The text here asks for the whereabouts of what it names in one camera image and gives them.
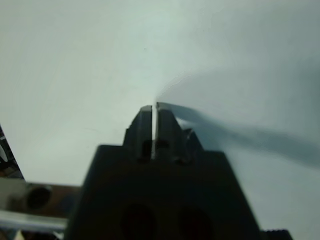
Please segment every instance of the circular hole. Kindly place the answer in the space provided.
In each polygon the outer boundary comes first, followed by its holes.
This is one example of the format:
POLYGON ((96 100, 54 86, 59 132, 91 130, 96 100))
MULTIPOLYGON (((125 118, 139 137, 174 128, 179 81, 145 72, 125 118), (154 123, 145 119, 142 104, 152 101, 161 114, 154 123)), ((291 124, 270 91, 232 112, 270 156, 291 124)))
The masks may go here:
POLYGON ((212 240, 213 224, 202 210, 185 207, 178 216, 179 231, 185 240, 212 240))
POLYGON ((42 208, 51 197, 51 190, 47 187, 38 187, 33 189, 27 196, 26 205, 31 210, 42 208))
POLYGON ((156 218, 143 204, 132 204, 121 220, 122 233, 126 240, 152 240, 156 236, 156 218))

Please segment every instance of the black object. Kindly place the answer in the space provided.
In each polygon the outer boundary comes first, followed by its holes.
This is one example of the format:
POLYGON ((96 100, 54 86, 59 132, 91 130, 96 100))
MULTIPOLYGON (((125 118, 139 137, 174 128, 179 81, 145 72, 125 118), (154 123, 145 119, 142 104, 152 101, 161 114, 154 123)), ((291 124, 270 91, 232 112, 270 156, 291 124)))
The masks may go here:
POLYGON ((122 146, 98 147, 66 240, 291 240, 260 231, 223 152, 205 151, 164 103, 144 106, 122 146))

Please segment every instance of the white wall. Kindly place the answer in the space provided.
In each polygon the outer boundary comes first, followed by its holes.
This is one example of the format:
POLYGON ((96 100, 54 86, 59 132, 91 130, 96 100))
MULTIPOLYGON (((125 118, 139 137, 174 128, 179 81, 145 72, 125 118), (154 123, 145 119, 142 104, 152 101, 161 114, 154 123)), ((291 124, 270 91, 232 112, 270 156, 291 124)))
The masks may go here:
POLYGON ((27 180, 80 185, 141 106, 187 107, 261 226, 315 240, 319 26, 317 0, 2 0, 0 123, 27 180))

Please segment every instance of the screw hole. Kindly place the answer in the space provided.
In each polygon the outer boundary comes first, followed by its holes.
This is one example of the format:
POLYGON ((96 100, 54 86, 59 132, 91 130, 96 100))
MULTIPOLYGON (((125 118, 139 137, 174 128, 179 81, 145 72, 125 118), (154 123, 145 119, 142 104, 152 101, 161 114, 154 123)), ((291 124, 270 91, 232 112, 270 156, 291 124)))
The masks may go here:
POLYGON ((37 210, 45 206, 51 197, 51 190, 47 187, 33 189, 27 196, 26 206, 30 210, 37 210))

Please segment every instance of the mounting hole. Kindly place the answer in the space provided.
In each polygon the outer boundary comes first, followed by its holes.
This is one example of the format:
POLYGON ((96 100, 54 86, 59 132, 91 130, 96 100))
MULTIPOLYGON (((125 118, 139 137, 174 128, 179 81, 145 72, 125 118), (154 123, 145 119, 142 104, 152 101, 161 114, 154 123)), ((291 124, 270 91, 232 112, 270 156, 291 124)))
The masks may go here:
POLYGON ((132 204, 124 211, 121 229, 126 240, 152 240, 156 236, 156 217, 147 206, 132 204))
POLYGON ((44 207, 50 200, 51 190, 48 187, 37 187, 32 189, 26 199, 26 206, 30 210, 44 207))
POLYGON ((179 231, 184 240, 213 240, 213 224, 202 210, 184 207, 179 215, 179 231))

